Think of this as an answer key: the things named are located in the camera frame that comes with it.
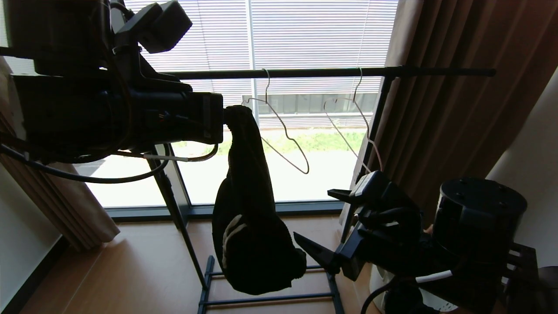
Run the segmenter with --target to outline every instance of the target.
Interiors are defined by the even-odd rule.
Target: brown floor
[[[330,249],[339,243],[337,217],[286,218],[291,233],[296,231]],[[196,313],[201,292],[186,245],[172,223],[121,224],[121,233],[100,249],[76,254],[68,251],[31,297],[22,314],[71,313]],[[188,225],[198,261],[205,268],[214,254],[211,224]],[[308,265],[316,263],[309,258]],[[371,268],[363,269],[352,282],[342,275],[336,280],[345,313],[360,312],[369,294]],[[328,292],[322,272],[307,273],[293,287],[269,295]],[[224,280],[211,285],[210,299],[244,298]],[[227,306],[211,308],[208,313],[334,313],[330,299],[274,305]],[[373,305],[369,314],[377,314]]]

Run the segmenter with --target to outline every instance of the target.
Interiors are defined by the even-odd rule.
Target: black cloth
[[[229,171],[213,209],[213,244],[219,265],[240,292],[262,294],[291,286],[306,271],[306,253],[296,249],[290,233],[275,211],[271,178],[258,125],[245,106],[224,110],[232,133]],[[245,228],[227,242],[223,267],[223,235],[231,220]]]

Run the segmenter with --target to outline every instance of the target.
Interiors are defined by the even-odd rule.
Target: wall
[[[527,199],[516,242],[537,250],[539,267],[558,265],[558,70],[487,178]]]
[[[0,311],[35,270],[60,233],[0,165]]]

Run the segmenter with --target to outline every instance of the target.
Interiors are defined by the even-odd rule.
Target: grout line
[[[79,289],[81,288],[81,285],[84,283],[85,279],[87,278],[87,276],[89,276],[89,273],[91,272],[91,270],[93,269],[93,267],[95,266],[95,264],[97,263],[97,261],[99,260],[99,258],[101,257],[101,254],[103,253],[104,248],[101,249],[101,252],[99,252],[99,255],[97,255],[97,258],[95,258],[95,261],[93,262],[93,264],[91,265],[91,267],[89,268],[89,270],[87,271],[87,273],[85,273],[85,276],[83,276],[83,279],[81,280],[81,282],[79,283],[78,287],[75,288],[74,294],[72,294],[71,298],[68,300],[68,303],[66,304],[66,306],[64,307],[64,309],[60,312],[61,314],[64,314],[66,312],[66,310],[68,309],[68,307],[70,306],[70,303],[72,302],[72,300],[74,299],[75,295],[78,293]]]

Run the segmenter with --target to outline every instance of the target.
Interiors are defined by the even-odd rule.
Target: brown curtain
[[[425,211],[440,184],[484,178],[558,65],[558,1],[399,1],[386,66],[496,68],[394,81],[376,137],[386,174]],[[366,160],[378,169],[375,156]]]
[[[13,134],[8,101],[11,70],[3,57],[0,57],[0,71],[0,131]],[[44,174],[5,155],[0,155],[0,163],[77,250],[109,242],[120,232],[85,183]],[[73,165],[52,166],[76,173]]]

